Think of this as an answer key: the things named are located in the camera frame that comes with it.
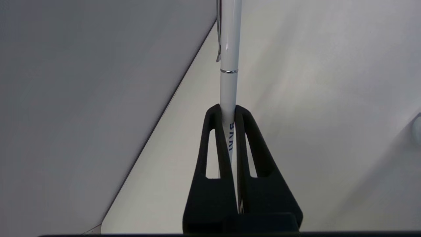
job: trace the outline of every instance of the white wall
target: white wall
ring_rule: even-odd
[[[420,9],[416,0],[243,1],[237,103],[302,208],[301,230],[421,229],[421,148],[408,132],[421,112]],[[219,101],[217,42],[214,27],[104,231],[182,231],[203,117]]]
[[[102,221],[215,1],[0,1],[1,235]]]

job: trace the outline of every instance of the silver pen clip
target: silver pen clip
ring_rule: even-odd
[[[216,26],[218,28],[218,56],[216,57],[216,62],[221,60],[221,5],[222,0],[216,0]]]

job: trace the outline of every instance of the chrome ring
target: chrome ring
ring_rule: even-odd
[[[226,73],[226,74],[233,74],[233,73],[237,73],[238,69],[232,70],[232,71],[225,71],[221,69],[221,73]]]

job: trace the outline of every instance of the white pen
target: white pen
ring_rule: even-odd
[[[234,112],[237,98],[238,52],[240,50],[241,0],[217,0],[217,25],[221,60],[220,105],[229,160],[234,148]]]

